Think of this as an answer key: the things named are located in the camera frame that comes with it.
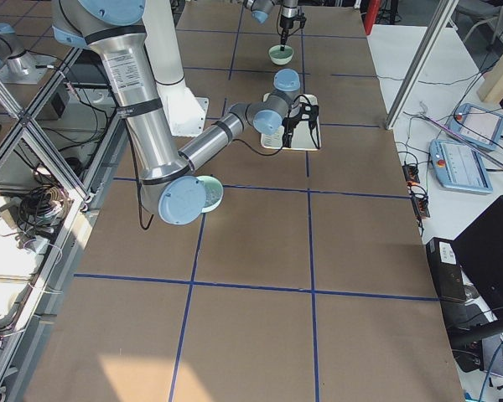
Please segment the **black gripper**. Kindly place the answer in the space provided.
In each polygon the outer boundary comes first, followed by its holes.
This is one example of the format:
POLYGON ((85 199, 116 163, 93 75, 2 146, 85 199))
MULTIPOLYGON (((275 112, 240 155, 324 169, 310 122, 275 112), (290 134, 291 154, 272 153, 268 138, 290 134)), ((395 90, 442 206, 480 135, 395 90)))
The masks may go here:
POLYGON ((280 50, 284 51, 288 36, 294 34, 294 24, 298 23, 298 28, 303 29, 306 24, 305 13, 299 7, 285 7, 281 6, 278 16, 278 34, 280 35, 280 50))
POLYGON ((301 102, 298 112, 294 116, 289 116, 285 118, 285 128, 283 130, 283 147, 291 148, 293 133, 297 125, 301 121, 306 121, 308 123, 309 135, 312 143, 316 150, 320 149, 320 137, 319 137, 319 106, 312 105, 310 103, 301 102))

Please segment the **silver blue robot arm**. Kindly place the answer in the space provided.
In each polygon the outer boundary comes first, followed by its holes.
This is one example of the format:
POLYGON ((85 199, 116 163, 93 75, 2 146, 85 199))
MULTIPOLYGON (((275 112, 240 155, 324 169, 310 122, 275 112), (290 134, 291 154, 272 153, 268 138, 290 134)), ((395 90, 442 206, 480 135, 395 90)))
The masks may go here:
POLYGON ((169 118, 197 116, 200 106, 184 80, 169 2, 54 1, 51 7, 56 40, 101 58, 143 168, 138 206, 169 224, 188 224, 206 210, 208 193, 196 170, 248 127, 271 136, 300 122, 318 126, 319 108, 301 93, 298 73, 283 69, 265 99, 233 105, 177 147, 169 118))
POLYGON ((307 22, 303 10, 298 5, 298 0, 246 0, 242 6, 251 12, 252 17, 259 23, 265 23, 272 10, 279 6, 277 25, 280 31, 280 50, 287 48, 288 38, 302 30, 307 22))

